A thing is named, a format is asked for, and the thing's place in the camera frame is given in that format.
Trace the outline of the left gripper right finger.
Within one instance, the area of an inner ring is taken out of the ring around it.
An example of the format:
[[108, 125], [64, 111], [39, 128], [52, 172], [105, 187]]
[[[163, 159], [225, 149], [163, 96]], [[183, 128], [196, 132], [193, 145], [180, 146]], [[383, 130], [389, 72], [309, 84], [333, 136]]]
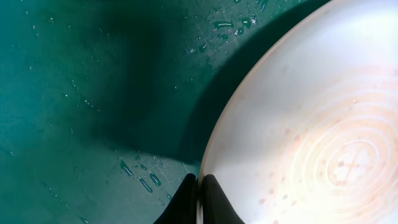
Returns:
[[203, 224], [244, 224], [213, 174], [201, 183]]

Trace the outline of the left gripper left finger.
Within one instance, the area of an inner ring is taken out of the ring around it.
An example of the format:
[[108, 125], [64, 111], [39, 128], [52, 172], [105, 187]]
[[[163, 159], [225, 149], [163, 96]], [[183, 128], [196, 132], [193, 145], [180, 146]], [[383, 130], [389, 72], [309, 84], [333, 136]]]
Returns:
[[187, 174], [154, 224], [196, 224], [197, 222], [197, 179]]

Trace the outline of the light blue plate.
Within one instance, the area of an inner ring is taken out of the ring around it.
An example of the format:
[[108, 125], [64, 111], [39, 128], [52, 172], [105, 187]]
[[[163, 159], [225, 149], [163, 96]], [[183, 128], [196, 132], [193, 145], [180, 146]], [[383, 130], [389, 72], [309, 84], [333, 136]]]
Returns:
[[244, 223], [397, 222], [397, 1], [330, 1], [225, 106], [200, 180]]

